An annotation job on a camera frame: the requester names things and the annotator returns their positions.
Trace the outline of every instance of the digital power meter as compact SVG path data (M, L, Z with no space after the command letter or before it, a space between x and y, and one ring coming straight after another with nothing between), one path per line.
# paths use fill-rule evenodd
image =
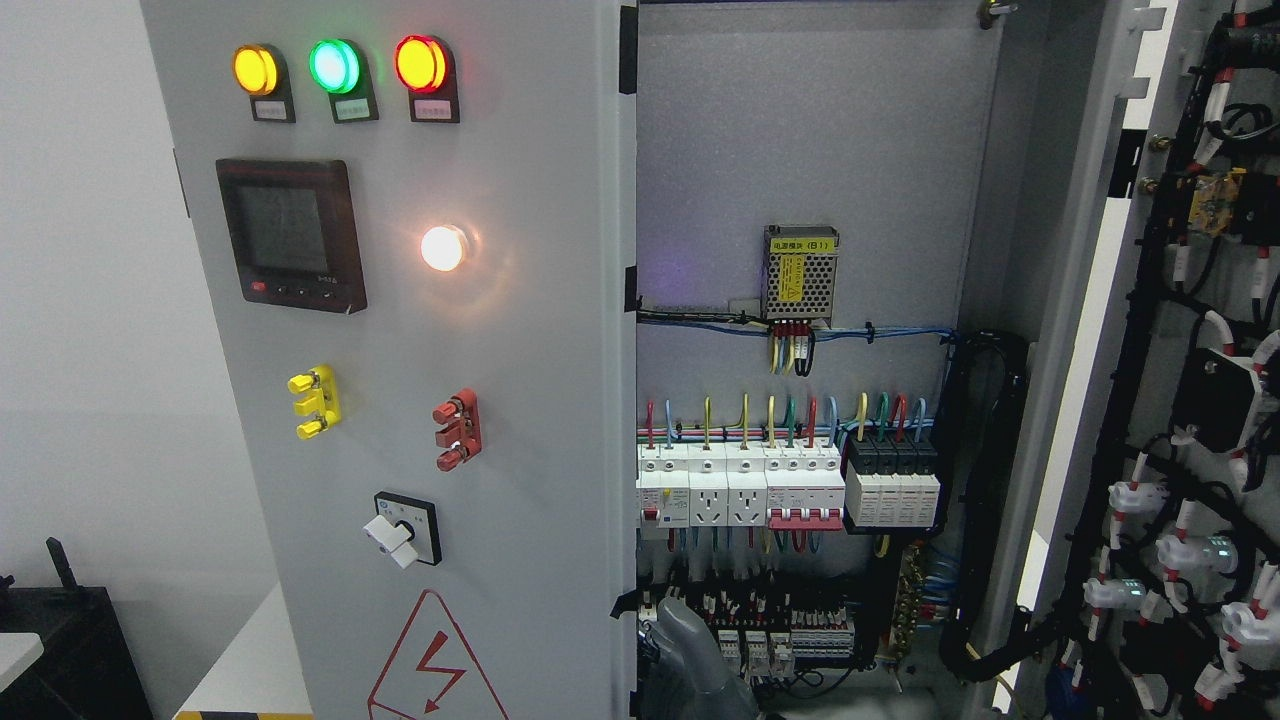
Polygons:
M342 160L218 160L218 184L250 302L326 313L369 306Z

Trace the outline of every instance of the yellow terminal connector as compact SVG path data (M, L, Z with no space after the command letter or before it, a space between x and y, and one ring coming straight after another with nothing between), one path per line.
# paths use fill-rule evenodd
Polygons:
M311 439L342 421L342 404L333 368L316 365L289 378L289 392L302 397L293 404L293 413L306 421L298 425L298 438Z

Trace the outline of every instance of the yellow label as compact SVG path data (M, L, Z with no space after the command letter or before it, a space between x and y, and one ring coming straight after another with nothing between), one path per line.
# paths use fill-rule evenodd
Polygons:
M782 255L778 258L778 301L801 300L804 300L804 255Z
M833 237L773 237L769 238L769 252L806 255L810 252L835 252Z

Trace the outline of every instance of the green led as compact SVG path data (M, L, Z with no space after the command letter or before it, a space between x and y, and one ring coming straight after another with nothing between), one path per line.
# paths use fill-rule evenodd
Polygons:
M325 92L343 95L360 82L360 56L346 40L321 40L311 49L311 77Z

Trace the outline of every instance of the white table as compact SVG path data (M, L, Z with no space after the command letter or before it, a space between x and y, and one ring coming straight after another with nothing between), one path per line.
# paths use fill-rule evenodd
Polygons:
M182 705L175 720L197 712L250 712L311 717L293 628L275 585L205 679Z
M36 633L0 633L0 691L8 688L45 652Z

